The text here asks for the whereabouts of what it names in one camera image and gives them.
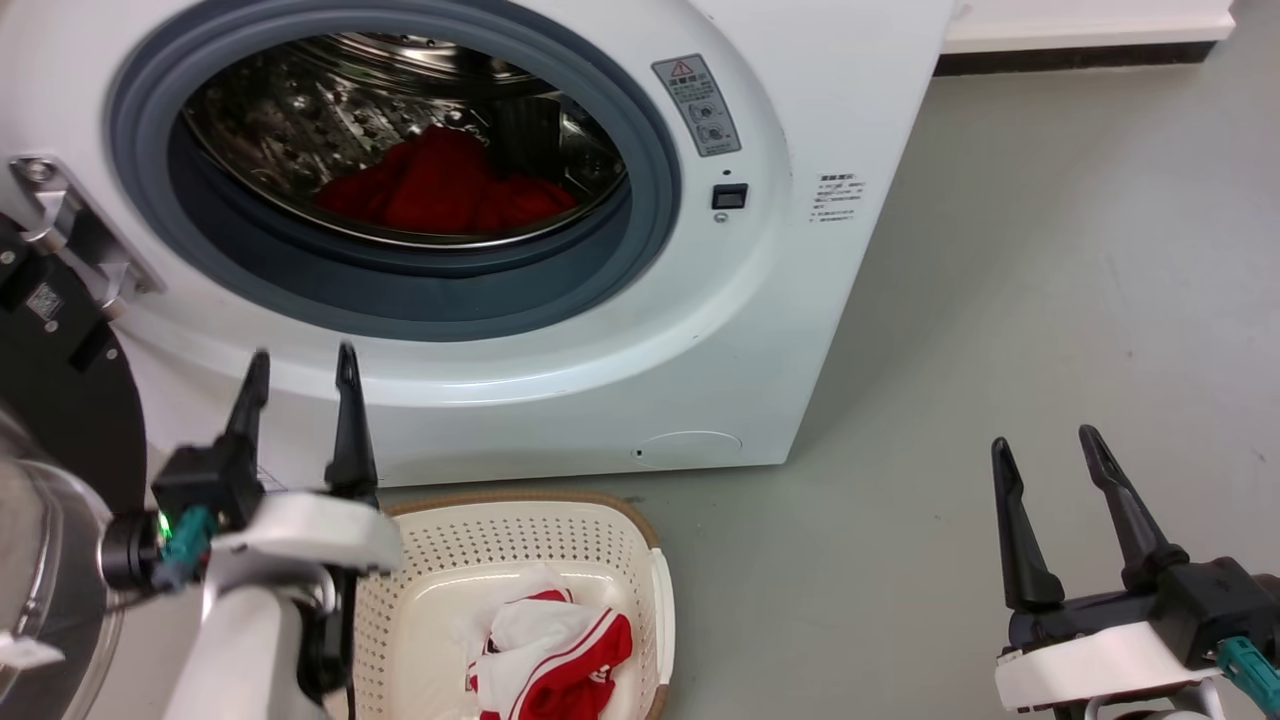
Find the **washing machine door opening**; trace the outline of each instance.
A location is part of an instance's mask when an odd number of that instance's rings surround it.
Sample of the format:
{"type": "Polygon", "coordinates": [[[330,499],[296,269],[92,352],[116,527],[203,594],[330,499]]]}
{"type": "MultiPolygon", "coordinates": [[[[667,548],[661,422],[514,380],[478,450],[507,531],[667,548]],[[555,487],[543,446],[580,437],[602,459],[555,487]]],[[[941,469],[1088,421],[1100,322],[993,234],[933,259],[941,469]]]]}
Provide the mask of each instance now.
{"type": "Polygon", "coordinates": [[[500,247],[600,208],[626,164],[568,95],[429,37],[340,33],[256,53],[183,108],[264,200],[357,242],[500,247]]]}
{"type": "Polygon", "coordinates": [[[500,1],[210,0],[122,74],[109,141],[161,241],[343,333],[530,332],[620,292],[675,224],[631,73],[500,1]]]}

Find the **black cable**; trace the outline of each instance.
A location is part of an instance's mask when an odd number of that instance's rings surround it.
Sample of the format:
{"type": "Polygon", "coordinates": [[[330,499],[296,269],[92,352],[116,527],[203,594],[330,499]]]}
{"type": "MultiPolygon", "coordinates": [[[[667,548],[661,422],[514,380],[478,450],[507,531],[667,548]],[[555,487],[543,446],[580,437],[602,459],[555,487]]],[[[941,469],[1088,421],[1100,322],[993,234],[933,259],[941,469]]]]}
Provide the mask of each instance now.
{"type": "Polygon", "coordinates": [[[155,598],[157,598],[157,597],[160,597],[164,593],[155,592],[155,591],[145,592],[145,593],[142,593],[142,594],[140,594],[137,597],[131,597],[129,600],[122,600],[120,602],[116,602],[115,605],[106,606],[106,609],[102,610],[101,615],[87,615],[84,618],[74,618],[72,620],[67,620],[67,621],[63,621],[63,623],[55,623],[52,625],[44,625],[37,632],[37,635],[50,635],[50,634],[54,634],[54,633],[61,633],[61,632],[65,632],[65,630],[70,630],[73,628],[79,628],[81,625],[88,625],[91,623],[101,623],[102,620],[110,618],[111,615],[115,615],[118,612],[124,612],[125,610],[132,610],[134,607],[146,605],[146,603],[151,602],[152,600],[155,600],[155,598]]]}

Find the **white wall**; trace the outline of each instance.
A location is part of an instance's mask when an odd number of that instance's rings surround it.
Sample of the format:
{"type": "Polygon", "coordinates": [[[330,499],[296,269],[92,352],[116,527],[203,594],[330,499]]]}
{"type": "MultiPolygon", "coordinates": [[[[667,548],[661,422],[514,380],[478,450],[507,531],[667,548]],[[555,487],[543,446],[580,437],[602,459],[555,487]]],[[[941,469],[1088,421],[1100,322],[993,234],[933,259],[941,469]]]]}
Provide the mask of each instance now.
{"type": "Polygon", "coordinates": [[[957,0],[946,53],[1222,40],[1231,0],[957,0]]]}

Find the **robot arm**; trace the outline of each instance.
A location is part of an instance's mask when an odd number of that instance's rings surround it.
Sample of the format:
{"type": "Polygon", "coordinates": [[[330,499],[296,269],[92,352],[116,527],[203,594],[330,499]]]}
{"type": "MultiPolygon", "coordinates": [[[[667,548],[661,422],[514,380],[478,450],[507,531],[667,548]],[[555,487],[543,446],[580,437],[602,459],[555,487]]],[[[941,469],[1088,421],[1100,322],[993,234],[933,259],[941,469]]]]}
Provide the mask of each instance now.
{"type": "Polygon", "coordinates": [[[1068,600],[1023,507],[1004,438],[992,446],[1009,646],[996,688],[1009,710],[1093,720],[1106,705],[1167,698],[1161,717],[1222,720],[1226,675],[1268,715],[1280,710],[1280,579],[1230,557],[1190,562],[1170,543],[1097,429],[1083,425],[1089,477],[1107,500],[1125,565],[1123,592],[1068,600]]]}
{"type": "Polygon", "coordinates": [[[324,495],[268,496],[257,483],[269,368],[265,352],[255,355],[221,437],[174,454],[152,486],[160,511],[119,516],[104,538],[102,573],[116,589],[202,583],[200,634],[168,719],[326,717],[323,697],[351,691],[356,583],[402,562],[399,527],[374,495],[355,350],[339,354],[324,495]]]}

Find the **green led light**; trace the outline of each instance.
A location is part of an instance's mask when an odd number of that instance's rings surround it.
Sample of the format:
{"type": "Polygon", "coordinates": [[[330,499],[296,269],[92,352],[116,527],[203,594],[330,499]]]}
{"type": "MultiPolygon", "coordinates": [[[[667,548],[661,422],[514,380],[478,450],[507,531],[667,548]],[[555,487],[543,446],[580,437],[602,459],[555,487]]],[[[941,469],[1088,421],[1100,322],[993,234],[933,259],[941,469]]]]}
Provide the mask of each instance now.
{"type": "Polygon", "coordinates": [[[160,537],[163,537],[165,541],[173,539],[173,528],[169,527],[169,516],[165,515],[164,512],[159,512],[159,516],[160,516],[160,523],[159,523],[160,537]]]}

